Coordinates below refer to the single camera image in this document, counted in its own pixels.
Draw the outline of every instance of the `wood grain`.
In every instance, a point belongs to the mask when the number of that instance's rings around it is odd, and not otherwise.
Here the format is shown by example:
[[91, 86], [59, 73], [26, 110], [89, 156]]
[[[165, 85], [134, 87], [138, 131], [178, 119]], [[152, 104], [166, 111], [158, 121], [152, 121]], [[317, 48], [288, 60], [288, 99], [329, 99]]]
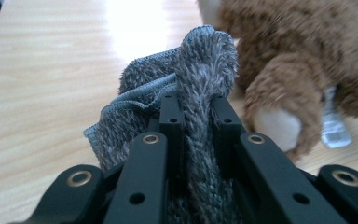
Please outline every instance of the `wood grain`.
[[[0, 223], [31, 215], [56, 176], [98, 165], [82, 132], [115, 96], [135, 58], [179, 46], [201, 25], [195, 0], [6, 0], [0, 13]], [[231, 96], [241, 114], [241, 93]], [[358, 170], [353, 144], [322, 145], [298, 166]]]

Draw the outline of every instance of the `mounting hole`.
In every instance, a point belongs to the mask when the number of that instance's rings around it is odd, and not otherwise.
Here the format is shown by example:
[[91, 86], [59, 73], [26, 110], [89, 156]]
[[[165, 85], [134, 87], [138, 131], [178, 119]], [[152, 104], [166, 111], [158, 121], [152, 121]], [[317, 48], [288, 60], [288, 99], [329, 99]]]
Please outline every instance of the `mounting hole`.
[[296, 202], [302, 203], [302, 204], [309, 204], [310, 203], [310, 199], [307, 196], [305, 196], [304, 194], [300, 194], [300, 193], [293, 194], [293, 199]]
[[349, 172], [342, 170], [335, 170], [332, 176], [341, 184], [348, 185], [351, 187], [358, 187], [358, 177]]
[[155, 134], [149, 134], [145, 136], [142, 141], [144, 141], [146, 144], [155, 144], [159, 141], [159, 137]]
[[66, 180], [69, 187], [80, 187], [91, 181], [92, 174], [90, 171], [77, 171], [71, 174]]
[[145, 195], [143, 193], [134, 193], [130, 196], [130, 203], [140, 204], [145, 200]]
[[250, 135], [248, 141], [254, 144], [264, 144], [266, 142], [262, 136], [256, 134]]

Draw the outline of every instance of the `white paw pad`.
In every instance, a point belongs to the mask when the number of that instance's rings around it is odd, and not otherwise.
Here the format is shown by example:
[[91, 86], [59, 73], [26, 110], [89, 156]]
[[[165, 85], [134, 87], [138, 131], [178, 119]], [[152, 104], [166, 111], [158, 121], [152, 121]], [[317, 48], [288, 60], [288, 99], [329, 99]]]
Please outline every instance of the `white paw pad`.
[[255, 131], [265, 134], [286, 152], [296, 147], [301, 132], [301, 121], [286, 110], [259, 109], [254, 117]]

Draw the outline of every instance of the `plush fur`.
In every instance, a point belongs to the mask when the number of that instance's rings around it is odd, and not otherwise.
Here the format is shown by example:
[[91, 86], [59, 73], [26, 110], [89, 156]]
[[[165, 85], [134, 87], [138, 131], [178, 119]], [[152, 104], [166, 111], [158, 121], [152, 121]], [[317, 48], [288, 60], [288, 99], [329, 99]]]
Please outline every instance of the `plush fur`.
[[130, 63], [120, 80], [120, 95], [84, 132], [101, 168], [109, 170], [131, 156], [132, 140], [159, 116], [163, 95], [177, 92], [186, 145], [183, 191], [188, 193], [170, 194], [168, 223], [242, 223], [232, 181], [220, 176], [214, 155], [211, 108], [215, 95], [228, 96], [237, 67], [230, 35], [211, 26], [195, 28], [179, 48]]
[[358, 117], [357, 0], [223, 0], [208, 14], [216, 15], [216, 28], [240, 39], [237, 83], [249, 128], [265, 133], [257, 126], [266, 119], [283, 119], [269, 133], [288, 120], [300, 127], [299, 134], [294, 128], [271, 136], [293, 161], [320, 140], [327, 88], [337, 86], [339, 109]]

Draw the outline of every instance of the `fabric fold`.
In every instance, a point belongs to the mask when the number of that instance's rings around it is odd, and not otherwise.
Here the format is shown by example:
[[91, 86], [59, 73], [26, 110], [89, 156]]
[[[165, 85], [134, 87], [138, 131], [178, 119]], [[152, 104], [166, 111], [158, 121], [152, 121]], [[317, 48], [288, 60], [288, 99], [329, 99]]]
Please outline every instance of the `fabric fold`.
[[216, 94], [229, 94], [237, 67], [230, 35], [211, 26], [195, 28], [179, 48], [130, 63], [120, 79], [119, 96], [84, 132], [106, 171], [126, 160], [132, 139], [158, 116], [161, 96], [177, 92], [185, 114], [190, 193], [170, 197], [169, 223], [241, 223], [232, 183], [220, 177], [214, 156], [210, 106]]

